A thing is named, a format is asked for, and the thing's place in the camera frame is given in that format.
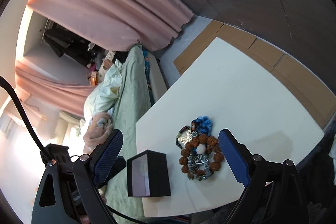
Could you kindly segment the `black jewelry box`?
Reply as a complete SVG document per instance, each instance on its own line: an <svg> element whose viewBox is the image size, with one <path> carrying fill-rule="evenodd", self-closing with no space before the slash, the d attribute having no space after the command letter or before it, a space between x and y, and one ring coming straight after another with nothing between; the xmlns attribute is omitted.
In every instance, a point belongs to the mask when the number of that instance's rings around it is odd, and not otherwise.
<svg viewBox="0 0 336 224"><path fill-rule="evenodd" d="M171 195L164 153L146 150L127 160L127 195L136 198Z"/></svg>

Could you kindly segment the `blue knotted cord ornament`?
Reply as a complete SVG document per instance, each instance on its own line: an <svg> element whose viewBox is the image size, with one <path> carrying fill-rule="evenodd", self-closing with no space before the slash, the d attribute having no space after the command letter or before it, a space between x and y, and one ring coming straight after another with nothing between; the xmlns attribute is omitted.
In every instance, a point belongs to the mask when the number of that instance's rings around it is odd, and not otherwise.
<svg viewBox="0 0 336 224"><path fill-rule="evenodd" d="M213 122L208 116L200 116L191 122L191 131L197 132L198 134L211 135L213 127Z"/></svg>

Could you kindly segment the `gold leaf pendant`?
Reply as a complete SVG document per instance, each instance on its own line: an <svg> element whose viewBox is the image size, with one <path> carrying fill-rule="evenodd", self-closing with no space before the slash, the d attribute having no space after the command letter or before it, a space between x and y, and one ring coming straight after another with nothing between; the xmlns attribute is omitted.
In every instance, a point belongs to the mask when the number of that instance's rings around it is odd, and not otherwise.
<svg viewBox="0 0 336 224"><path fill-rule="evenodd" d="M192 132L191 130L186 130L178 134L177 142L181 145L185 145L186 143L192 141L192 139L196 136L198 136L197 133Z"/></svg>

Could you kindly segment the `pink fluffy blanket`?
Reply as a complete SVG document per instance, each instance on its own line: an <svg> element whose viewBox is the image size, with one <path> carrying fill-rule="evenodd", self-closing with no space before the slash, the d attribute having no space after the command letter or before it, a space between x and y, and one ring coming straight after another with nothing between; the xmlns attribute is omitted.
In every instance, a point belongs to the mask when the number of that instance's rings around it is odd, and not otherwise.
<svg viewBox="0 0 336 224"><path fill-rule="evenodd" d="M103 144L113 130L112 118L109 113L97 113L91 119L87 132L83 136L84 153L91 154L100 144Z"/></svg>

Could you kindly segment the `pale green pillow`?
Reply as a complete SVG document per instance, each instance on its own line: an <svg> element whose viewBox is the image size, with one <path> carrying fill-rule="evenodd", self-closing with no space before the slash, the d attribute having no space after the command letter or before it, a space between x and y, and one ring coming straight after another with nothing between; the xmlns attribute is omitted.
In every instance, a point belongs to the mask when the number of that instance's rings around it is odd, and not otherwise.
<svg viewBox="0 0 336 224"><path fill-rule="evenodd" d="M86 121L97 113L107 112L116 103L122 87L121 69L122 64L117 60L106 72L103 82L86 98L83 110Z"/></svg>

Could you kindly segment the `pink curtain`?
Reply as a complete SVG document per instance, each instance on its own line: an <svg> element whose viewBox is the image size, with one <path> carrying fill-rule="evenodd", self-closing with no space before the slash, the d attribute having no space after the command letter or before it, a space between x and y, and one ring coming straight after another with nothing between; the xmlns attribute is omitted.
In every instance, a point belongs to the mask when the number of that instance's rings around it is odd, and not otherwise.
<svg viewBox="0 0 336 224"><path fill-rule="evenodd" d="M79 117L84 115L84 103L95 89L54 81L20 62L15 64L15 81L32 96Z"/></svg>
<svg viewBox="0 0 336 224"><path fill-rule="evenodd" d="M142 44L158 51L178 37L193 12L180 0L29 0L35 12L107 50Z"/></svg>

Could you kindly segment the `green bed sheet mattress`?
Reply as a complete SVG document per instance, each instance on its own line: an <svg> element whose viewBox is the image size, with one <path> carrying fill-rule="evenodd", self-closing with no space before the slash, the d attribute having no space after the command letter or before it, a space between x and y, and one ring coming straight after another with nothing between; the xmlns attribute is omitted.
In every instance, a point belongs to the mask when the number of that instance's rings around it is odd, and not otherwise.
<svg viewBox="0 0 336 224"><path fill-rule="evenodd" d="M112 117L115 129L123 134L120 155L130 159L137 155L135 124L151 108L149 88L145 75L142 47L134 46L122 65L122 87L114 105ZM107 205L118 212L141 221L145 220L142 200L127 195L127 169L108 181L105 191Z"/></svg>

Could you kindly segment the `white cloth at right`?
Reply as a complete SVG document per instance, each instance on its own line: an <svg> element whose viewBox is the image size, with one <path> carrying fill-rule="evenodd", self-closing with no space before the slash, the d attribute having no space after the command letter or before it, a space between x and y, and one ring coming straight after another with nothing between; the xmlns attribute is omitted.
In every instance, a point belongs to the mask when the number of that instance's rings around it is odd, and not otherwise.
<svg viewBox="0 0 336 224"><path fill-rule="evenodd" d="M336 136L334 136L333 144L329 152L329 157L333 159L334 185L336 185Z"/></svg>

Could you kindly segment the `dark hanging clothes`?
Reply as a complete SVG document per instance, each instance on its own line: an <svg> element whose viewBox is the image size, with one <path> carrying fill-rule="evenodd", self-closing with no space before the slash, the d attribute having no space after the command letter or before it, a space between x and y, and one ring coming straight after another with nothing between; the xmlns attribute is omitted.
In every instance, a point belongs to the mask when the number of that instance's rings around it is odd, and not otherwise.
<svg viewBox="0 0 336 224"><path fill-rule="evenodd" d="M51 28L45 30L43 39L56 53L57 57L66 55L84 67L94 60L99 53L105 51L102 47L91 43L57 23L52 23Z"/></svg>

